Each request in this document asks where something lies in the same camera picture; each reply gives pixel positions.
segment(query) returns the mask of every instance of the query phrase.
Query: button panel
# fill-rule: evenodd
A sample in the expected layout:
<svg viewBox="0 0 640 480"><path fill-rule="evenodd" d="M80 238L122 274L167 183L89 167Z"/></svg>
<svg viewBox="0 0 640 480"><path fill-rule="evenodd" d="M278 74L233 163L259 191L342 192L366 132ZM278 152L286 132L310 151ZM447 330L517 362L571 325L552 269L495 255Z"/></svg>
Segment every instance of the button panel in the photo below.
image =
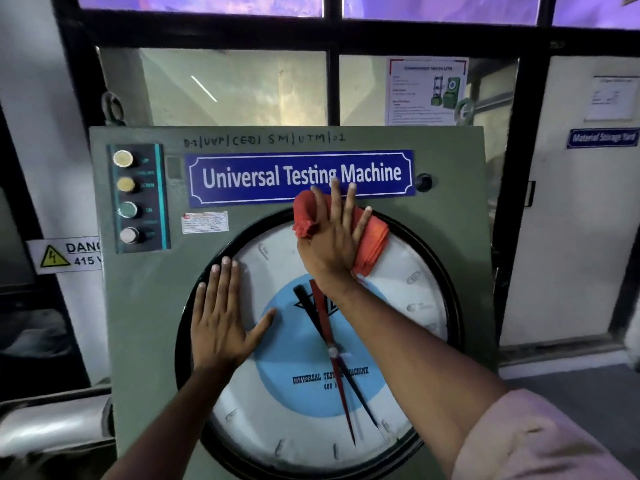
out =
<svg viewBox="0 0 640 480"><path fill-rule="evenodd" d="M117 252L169 249L162 146L110 144L107 153Z"/></svg>

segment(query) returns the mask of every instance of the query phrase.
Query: hand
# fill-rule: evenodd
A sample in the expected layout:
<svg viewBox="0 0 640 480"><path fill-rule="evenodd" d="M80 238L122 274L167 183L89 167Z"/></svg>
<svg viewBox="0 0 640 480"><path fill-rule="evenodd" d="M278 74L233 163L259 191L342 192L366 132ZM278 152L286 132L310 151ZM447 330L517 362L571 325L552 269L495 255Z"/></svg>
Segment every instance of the hand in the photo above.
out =
<svg viewBox="0 0 640 480"><path fill-rule="evenodd" d="M356 184L350 183L347 200L342 208L340 182L331 182L331 213L327 216L324 194L316 187L316 222L318 231L311 239L298 240L298 252L307 271L314 277L320 290L332 298L345 278L351 279L351 268L356 259L358 245L371 217L367 207L356 228L351 232L351 217L356 200Z"/></svg>
<svg viewBox="0 0 640 480"><path fill-rule="evenodd" d="M276 309L270 309L260 322L247 332L240 318L240 266L222 258L222 270L211 267L209 285L200 283L196 290L191 320L193 368L228 367L236 370L260 343L273 322Z"/></svg>

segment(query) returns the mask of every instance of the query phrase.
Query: black needle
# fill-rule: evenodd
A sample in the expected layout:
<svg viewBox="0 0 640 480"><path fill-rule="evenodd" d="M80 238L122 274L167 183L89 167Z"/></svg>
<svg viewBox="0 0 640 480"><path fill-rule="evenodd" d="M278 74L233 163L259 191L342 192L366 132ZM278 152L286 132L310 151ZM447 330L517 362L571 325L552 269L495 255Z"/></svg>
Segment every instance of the black needle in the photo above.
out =
<svg viewBox="0 0 640 480"><path fill-rule="evenodd" d="M305 289L304 286L298 285L295 288L293 288L293 293L295 293L298 299L300 300L300 305L302 305L302 308L305 309L305 311L307 312L307 315L309 316L309 318L311 318L311 322L313 322L314 326L316 327L316 330L320 334L320 337L322 337L322 339L324 340L324 336L322 334L322 328L320 327L320 317L318 316L316 307L314 306L313 302L311 302L311 298L307 294L307 290ZM362 403L364 410L367 412L367 414L373 421L373 424L376 426L376 428L379 428L380 426L378 425L378 421L376 421L376 419L373 417L373 413L369 409L369 405L367 404L367 401L365 400L364 396L360 392L360 389L358 388L356 381L353 379L353 377L349 373L349 370L346 364L344 363L344 361L342 360L342 357L338 355L337 359L338 359L337 360L338 366L340 367L340 371L342 375L347 379L347 382L349 383L353 391L356 393L356 396Z"/></svg>

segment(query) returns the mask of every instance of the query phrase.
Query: green button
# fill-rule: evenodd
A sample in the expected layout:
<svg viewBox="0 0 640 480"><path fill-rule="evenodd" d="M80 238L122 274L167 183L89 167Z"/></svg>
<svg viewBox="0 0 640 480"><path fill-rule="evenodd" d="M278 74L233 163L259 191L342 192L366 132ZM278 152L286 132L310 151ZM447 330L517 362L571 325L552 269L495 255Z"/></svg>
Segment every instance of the green button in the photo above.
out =
<svg viewBox="0 0 640 480"><path fill-rule="evenodd" d="M138 215L138 206L133 202L122 202L118 208L118 214L125 219L132 219Z"/></svg>

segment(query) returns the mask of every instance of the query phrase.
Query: dial gauge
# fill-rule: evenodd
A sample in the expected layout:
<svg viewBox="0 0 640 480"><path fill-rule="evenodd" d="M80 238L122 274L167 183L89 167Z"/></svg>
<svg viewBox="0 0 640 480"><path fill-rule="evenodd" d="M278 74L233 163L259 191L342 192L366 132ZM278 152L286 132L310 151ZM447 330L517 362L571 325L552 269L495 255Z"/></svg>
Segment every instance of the dial gauge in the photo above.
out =
<svg viewBox="0 0 640 480"><path fill-rule="evenodd" d="M362 282L430 332L461 347L460 307L443 266L404 226L390 226L389 243ZM247 330L272 306L276 319L256 352L233 375L213 408L202 442L222 465L248 479L361 479L389 473L422 444L367 348L329 300L335 350L344 363L341 386L330 349L314 326L310 280L296 249L292 211L266 217L241 233L207 266L234 256L242 266L241 311ZM191 373L191 293L176 345L181 387Z"/></svg>

